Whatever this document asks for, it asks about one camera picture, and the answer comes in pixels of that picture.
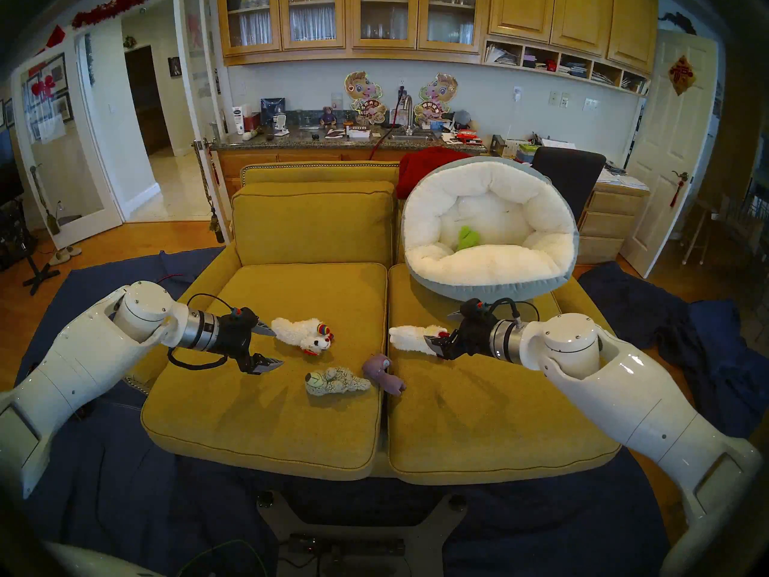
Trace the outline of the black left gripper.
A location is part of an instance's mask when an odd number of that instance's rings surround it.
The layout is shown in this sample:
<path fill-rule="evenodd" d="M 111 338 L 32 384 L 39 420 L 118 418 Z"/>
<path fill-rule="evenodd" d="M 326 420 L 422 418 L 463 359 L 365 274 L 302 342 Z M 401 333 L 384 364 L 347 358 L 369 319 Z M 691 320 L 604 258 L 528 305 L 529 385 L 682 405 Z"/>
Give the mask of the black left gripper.
<path fill-rule="evenodd" d="M 227 315 L 217 316 L 216 335 L 211 338 L 210 352 L 221 355 L 214 366 L 233 359 L 241 371 L 249 375 L 263 375 L 281 367 L 280 359 L 250 353 L 251 334 L 276 335 L 270 326 L 263 323 L 248 307 L 233 308 Z"/>

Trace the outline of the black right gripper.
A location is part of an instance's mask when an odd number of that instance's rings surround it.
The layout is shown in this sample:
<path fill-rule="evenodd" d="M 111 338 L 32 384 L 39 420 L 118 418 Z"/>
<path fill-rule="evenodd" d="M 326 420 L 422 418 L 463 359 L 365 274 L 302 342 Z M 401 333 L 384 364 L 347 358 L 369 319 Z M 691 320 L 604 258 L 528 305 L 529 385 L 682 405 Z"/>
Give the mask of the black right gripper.
<path fill-rule="evenodd" d="M 459 310 L 447 315 L 447 320 L 459 323 L 451 336 L 424 336 L 427 347 L 437 357 L 444 360 L 455 360 L 464 355 L 494 357 L 490 343 L 496 317 L 489 312 L 489 305 L 479 299 L 467 300 Z"/>

